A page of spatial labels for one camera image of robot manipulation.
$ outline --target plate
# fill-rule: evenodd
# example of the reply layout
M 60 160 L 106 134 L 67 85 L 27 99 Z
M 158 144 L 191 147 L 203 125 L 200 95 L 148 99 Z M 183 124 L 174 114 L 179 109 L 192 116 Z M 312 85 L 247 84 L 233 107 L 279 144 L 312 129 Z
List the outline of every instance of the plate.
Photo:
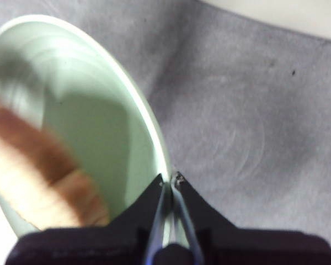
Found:
M 0 28 L 0 102 L 72 150 L 111 219 L 157 174 L 169 180 L 167 150 L 144 96 L 101 45 L 67 22 L 28 15 Z M 1 196 L 0 205 L 16 235 L 36 229 Z

